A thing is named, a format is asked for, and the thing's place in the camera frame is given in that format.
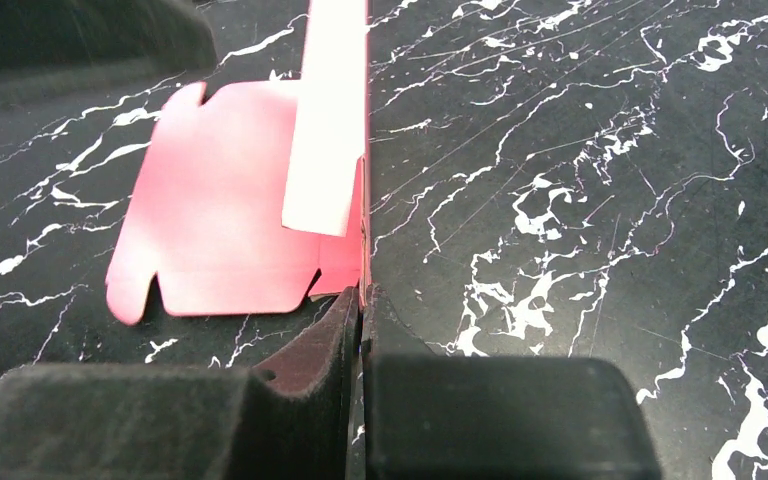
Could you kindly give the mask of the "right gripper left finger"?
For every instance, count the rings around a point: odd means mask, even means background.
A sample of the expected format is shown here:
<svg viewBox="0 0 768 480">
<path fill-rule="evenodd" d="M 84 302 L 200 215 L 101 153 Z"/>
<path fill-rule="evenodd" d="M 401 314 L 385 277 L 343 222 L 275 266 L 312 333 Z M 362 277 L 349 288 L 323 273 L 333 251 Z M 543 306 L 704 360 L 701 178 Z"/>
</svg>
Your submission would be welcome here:
<svg viewBox="0 0 768 480">
<path fill-rule="evenodd" d="M 0 479 L 342 479 L 359 323 L 350 287 L 251 368 L 13 372 L 0 381 Z"/>
</svg>

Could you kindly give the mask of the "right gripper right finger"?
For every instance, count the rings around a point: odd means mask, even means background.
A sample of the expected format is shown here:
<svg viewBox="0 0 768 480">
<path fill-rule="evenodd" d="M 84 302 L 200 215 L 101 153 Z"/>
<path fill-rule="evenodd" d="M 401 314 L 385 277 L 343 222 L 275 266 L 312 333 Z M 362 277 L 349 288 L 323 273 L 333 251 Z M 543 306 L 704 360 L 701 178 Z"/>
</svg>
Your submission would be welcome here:
<svg viewBox="0 0 768 480">
<path fill-rule="evenodd" d="M 362 359 L 370 479 L 658 479 L 631 386 L 587 357 L 449 357 L 367 289 Z"/>
</svg>

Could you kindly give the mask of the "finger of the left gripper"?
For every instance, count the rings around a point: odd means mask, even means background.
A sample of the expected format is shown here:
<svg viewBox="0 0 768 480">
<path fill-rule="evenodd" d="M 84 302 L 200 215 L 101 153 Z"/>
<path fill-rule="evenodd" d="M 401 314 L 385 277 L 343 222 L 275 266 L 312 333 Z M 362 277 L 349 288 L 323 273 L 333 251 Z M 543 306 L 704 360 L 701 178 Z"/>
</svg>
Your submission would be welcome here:
<svg viewBox="0 0 768 480">
<path fill-rule="evenodd" d="M 194 1 L 0 1 L 0 110 L 216 63 Z"/>
</svg>

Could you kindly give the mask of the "pink paper box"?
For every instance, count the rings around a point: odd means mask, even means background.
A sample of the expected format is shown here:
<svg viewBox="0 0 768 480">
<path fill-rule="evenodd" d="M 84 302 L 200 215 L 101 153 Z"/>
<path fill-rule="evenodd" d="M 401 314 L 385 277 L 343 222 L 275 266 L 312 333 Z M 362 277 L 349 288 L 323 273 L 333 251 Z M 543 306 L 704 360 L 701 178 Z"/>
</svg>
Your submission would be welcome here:
<svg viewBox="0 0 768 480">
<path fill-rule="evenodd" d="M 198 82 L 163 106 L 106 275 L 138 323 L 157 284 L 174 316 L 286 313 L 369 272 L 368 5 L 309 5 L 301 75 Z"/>
</svg>

